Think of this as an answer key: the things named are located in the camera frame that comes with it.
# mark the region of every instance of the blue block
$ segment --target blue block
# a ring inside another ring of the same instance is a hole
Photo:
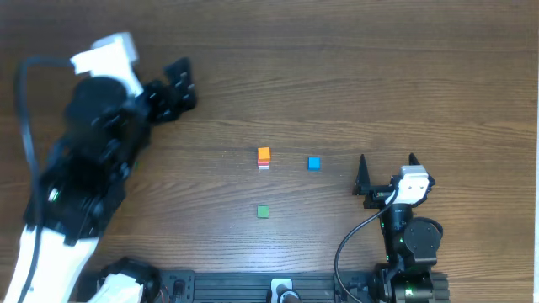
[[[313,171],[320,170],[320,157],[309,157],[307,169]]]

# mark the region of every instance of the orange block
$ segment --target orange block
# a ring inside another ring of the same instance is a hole
[[[271,161],[271,152],[269,147],[260,147],[259,148],[259,161],[269,162]]]

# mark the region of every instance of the green cube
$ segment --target green cube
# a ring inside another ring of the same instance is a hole
[[[256,216],[260,219],[268,219],[270,217],[270,207],[259,205]]]

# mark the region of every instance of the wood grain surface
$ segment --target wood grain surface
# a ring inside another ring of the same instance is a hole
[[[29,173],[13,74],[29,55],[69,57],[130,31],[144,81],[181,56],[199,106],[159,126],[128,198],[89,263],[122,256],[204,272],[330,272],[372,215],[351,195],[361,153],[387,183],[415,152],[436,178],[416,212],[445,236],[437,271],[453,302],[530,302],[537,1],[18,0],[0,3],[0,293],[18,253]],[[41,155],[63,132],[71,71],[35,69]],[[256,148],[270,146],[259,172]],[[308,172],[308,156],[322,170]],[[270,218],[256,218],[257,205]],[[385,258],[377,224],[342,269]]]

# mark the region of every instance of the block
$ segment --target block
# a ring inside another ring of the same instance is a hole
[[[270,207],[259,205],[256,216],[260,219],[268,219],[270,217]]]
[[[320,170],[320,157],[309,157],[307,162],[307,169],[311,171]]]
[[[259,148],[259,161],[270,162],[271,161],[271,152],[269,147],[260,147]]]

